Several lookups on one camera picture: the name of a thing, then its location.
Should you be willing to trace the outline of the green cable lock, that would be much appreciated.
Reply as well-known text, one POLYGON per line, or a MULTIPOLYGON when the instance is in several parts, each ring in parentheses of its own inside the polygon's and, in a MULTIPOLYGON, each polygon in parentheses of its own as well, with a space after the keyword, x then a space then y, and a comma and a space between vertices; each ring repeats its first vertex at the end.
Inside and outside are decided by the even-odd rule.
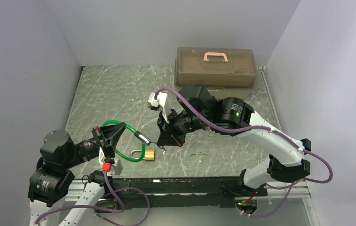
POLYGON ((125 124, 124 128, 129 130, 130 132, 132 132, 134 134, 134 136, 138 140, 141 141, 141 143, 142 143, 142 146, 141 146, 141 149, 140 149, 141 156, 138 159, 133 158, 133 157, 127 157, 117 149, 115 149, 115 153, 119 157, 122 157, 124 160, 129 161, 129 162, 140 162, 140 161, 144 160, 146 147, 151 144, 151 142, 152 142, 151 139, 148 138, 147 136, 145 136, 143 133, 139 132, 138 130, 134 129, 132 126, 130 126, 128 124, 125 124))

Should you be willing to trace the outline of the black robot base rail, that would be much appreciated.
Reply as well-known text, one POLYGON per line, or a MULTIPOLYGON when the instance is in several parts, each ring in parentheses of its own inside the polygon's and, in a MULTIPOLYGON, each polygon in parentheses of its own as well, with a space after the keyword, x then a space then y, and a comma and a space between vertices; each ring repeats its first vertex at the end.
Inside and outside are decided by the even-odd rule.
POLYGON ((219 206, 267 196, 265 186, 245 187, 239 176, 181 178, 110 178, 126 209, 219 206))

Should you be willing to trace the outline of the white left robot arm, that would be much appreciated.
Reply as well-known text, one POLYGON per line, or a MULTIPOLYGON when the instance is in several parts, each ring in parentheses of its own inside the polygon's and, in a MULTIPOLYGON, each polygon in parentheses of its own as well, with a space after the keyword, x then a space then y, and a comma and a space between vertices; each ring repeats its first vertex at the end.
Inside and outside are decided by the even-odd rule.
POLYGON ((111 177, 122 172, 121 160, 116 158, 116 145, 126 124, 95 127, 93 137, 74 143, 63 129, 49 132, 40 148, 41 157, 30 177, 31 226, 81 226, 96 202, 113 193, 111 177), (64 202, 75 176, 71 168, 96 159, 100 169, 88 177, 82 195, 75 205, 64 202))

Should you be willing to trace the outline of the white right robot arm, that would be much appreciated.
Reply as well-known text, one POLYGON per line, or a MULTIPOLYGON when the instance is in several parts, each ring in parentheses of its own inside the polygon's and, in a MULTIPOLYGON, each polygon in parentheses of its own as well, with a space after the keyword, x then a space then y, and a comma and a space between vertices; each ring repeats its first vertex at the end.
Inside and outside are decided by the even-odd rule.
POLYGON ((204 86, 187 85, 174 91, 183 107, 178 113, 167 104, 169 87, 151 93, 148 106, 160 111, 159 146, 182 146, 188 133, 210 128, 215 133, 243 137, 266 151, 269 156, 257 166, 241 172, 237 183, 242 195, 250 195, 261 185, 276 180, 292 183, 310 175, 305 152, 308 139, 293 139, 261 117, 249 104, 236 97, 217 99, 204 86))

